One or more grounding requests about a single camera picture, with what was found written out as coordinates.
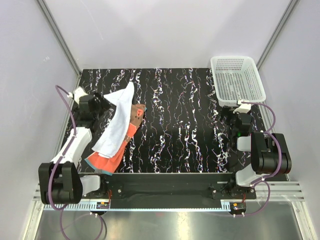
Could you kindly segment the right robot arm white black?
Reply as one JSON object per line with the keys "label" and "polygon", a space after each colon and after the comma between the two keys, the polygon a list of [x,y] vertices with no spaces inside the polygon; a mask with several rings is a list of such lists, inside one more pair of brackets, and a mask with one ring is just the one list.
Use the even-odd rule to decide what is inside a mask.
{"label": "right robot arm white black", "polygon": [[221,117],[229,125],[229,146],[233,150],[250,152],[250,164],[236,171],[225,186],[232,198],[239,198],[245,190],[276,175],[286,175],[292,169],[292,160],[282,133],[251,131],[251,105],[224,106]]}

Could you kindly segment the white terry towel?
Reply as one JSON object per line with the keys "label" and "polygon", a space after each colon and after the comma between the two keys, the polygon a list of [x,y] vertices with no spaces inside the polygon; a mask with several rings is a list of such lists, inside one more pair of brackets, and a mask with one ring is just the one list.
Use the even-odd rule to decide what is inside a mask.
{"label": "white terry towel", "polygon": [[129,128],[134,93],[135,87],[130,81],[126,88],[104,95],[115,106],[115,113],[92,148],[101,157],[112,158],[120,149]]}

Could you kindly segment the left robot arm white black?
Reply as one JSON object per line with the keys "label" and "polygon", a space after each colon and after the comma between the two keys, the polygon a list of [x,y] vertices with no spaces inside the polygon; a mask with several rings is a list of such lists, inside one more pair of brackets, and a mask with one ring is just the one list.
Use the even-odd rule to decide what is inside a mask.
{"label": "left robot arm white black", "polygon": [[70,115],[73,129],[58,154],[38,168],[40,199],[47,205],[77,204],[89,193],[97,198],[103,198],[108,193],[108,186],[100,176],[80,176],[77,166],[93,138],[99,117],[111,105],[101,94],[88,94],[82,87],[68,96],[77,104],[75,114]]}

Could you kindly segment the orange patterned towel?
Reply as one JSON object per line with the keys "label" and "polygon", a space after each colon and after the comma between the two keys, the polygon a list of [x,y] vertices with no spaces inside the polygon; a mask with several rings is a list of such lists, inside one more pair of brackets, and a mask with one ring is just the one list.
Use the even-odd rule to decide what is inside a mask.
{"label": "orange patterned towel", "polygon": [[133,104],[129,121],[124,128],[120,129],[120,125],[115,127],[109,125],[110,130],[106,129],[103,132],[106,138],[102,141],[102,145],[93,147],[93,153],[85,159],[85,162],[98,173],[113,175],[122,161],[126,146],[141,126],[145,111],[144,104]]}

